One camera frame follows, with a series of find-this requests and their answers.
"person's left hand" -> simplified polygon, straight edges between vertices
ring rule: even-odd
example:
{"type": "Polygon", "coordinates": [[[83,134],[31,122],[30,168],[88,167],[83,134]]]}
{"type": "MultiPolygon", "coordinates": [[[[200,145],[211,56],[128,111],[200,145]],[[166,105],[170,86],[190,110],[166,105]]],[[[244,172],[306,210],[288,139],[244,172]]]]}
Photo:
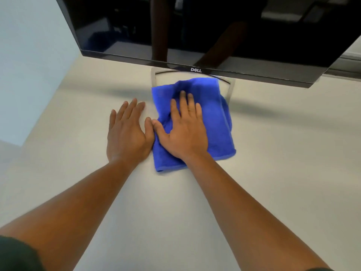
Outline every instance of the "person's left hand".
{"type": "Polygon", "coordinates": [[[140,128],[139,118],[145,106],[145,102],[137,104],[134,98],[130,104],[125,101],[118,113],[111,111],[106,148],[109,162],[119,160],[134,169],[148,157],[154,143],[154,131],[149,117],[144,122],[145,134],[140,128]]]}

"dell logo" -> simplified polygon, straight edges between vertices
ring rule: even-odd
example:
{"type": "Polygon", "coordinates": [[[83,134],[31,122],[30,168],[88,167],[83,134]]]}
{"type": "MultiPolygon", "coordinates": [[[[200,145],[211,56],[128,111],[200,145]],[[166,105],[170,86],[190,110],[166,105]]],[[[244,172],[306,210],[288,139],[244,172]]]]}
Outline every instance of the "dell logo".
{"type": "Polygon", "coordinates": [[[191,72],[192,71],[202,73],[200,68],[191,68],[191,72]]]}

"desk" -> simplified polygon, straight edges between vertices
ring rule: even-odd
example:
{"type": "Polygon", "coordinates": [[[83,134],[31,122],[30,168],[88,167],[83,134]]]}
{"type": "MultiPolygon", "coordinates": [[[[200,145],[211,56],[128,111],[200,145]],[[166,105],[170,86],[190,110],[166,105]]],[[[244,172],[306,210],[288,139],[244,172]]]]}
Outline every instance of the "desk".
{"type": "MultiPolygon", "coordinates": [[[[80,57],[14,161],[0,225],[107,163],[112,108],[137,97],[146,116],[151,67],[80,57]]],[[[237,80],[237,154],[219,164],[337,271],[361,266],[361,83],[322,77],[310,89],[237,80]]],[[[76,270],[239,270],[189,170],[133,172],[76,270]]]]}

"blue towel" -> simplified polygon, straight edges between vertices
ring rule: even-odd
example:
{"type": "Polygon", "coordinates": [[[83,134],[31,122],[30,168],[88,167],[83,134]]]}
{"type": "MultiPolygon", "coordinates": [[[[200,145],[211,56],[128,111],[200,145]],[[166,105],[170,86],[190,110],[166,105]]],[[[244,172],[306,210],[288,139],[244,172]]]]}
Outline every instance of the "blue towel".
{"type": "MultiPolygon", "coordinates": [[[[179,110],[179,93],[184,90],[192,93],[196,103],[202,107],[203,122],[208,136],[208,152],[215,160],[230,158],[236,154],[231,136],[232,121],[226,100],[219,91],[218,79],[195,78],[178,81],[175,84],[152,88],[154,104],[159,113],[159,121],[166,133],[173,128],[170,117],[170,100],[174,98],[179,110]]],[[[156,135],[153,146],[153,157],[156,171],[176,170],[186,164],[171,155],[161,146],[156,135]]]]}

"computer monitor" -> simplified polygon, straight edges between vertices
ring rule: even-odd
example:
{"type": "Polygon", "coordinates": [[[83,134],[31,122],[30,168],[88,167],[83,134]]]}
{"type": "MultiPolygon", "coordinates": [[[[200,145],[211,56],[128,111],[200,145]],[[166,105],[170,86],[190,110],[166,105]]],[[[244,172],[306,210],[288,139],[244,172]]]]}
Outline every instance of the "computer monitor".
{"type": "Polygon", "coordinates": [[[84,56],[310,87],[361,35],[361,0],[57,0],[84,56]]]}

